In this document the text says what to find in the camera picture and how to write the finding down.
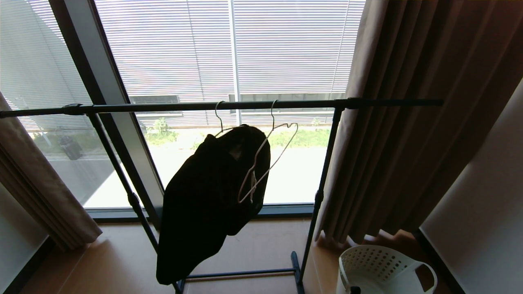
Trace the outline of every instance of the black jacket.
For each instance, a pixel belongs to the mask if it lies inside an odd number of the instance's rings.
[[[216,254],[227,235],[235,235],[263,206],[268,175],[247,197],[237,202],[242,181],[253,165],[254,155],[265,140],[259,129],[247,125],[219,138],[207,135],[165,189],[162,226],[156,265],[160,284],[173,284],[203,260]],[[256,161],[260,178],[270,167],[266,142]],[[246,182],[242,197],[251,189]]]

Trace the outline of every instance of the hanger hook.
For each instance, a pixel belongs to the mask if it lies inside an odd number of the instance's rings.
[[[272,105],[270,106],[270,116],[272,116],[272,129],[274,129],[274,114],[272,114],[272,110],[274,109],[274,104],[278,101],[278,99],[274,100],[272,102]]]
[[[220,120],[220,128],[221,128],[221,131],[220,133],[223,132],[223,121],[222,119],[218,116],[218,105],[220,105],[220,103],[222,103],[223,101],[219,101],[218,103],[216,103],[216,106],[214,107],[214,114],[216,115],[216,117]]]

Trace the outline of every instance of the white wall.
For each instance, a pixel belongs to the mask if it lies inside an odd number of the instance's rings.
[[[421,229],[466,293],[523,293],[523,81]]]
[[[46,232],[0,184],[0,293],[47,237]]]

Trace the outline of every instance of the basket handle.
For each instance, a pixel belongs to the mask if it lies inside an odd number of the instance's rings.
[[[430,289],[425,291],[425,294],[432,294],[434,292],[434,290],[436,290],[436,286],[438,285],[438,276],[436,276],[436,272],[432,269],[432,267],[430,265],[428,265],[424,262],[419,262],[419,261],[415,261],[412,263],[412,267],[414,268],[414,270],[418,269],[422,265],[425,265],[426,267],[428,267],[428,269],[430,269],[430,272],[432,273],[432,277],[434,278],[434,285]]]

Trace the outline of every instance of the beige curtain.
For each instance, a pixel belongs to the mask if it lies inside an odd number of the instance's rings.
[[[416,230],[523,76],[522,1],[367,1],[347,97],[443,107],[345,110],[316,239]]]
[[[0,110],[10,110],[1,93]],[[80,247],[101,234],[17,118],[0,119],[0,182],[60,248]]]

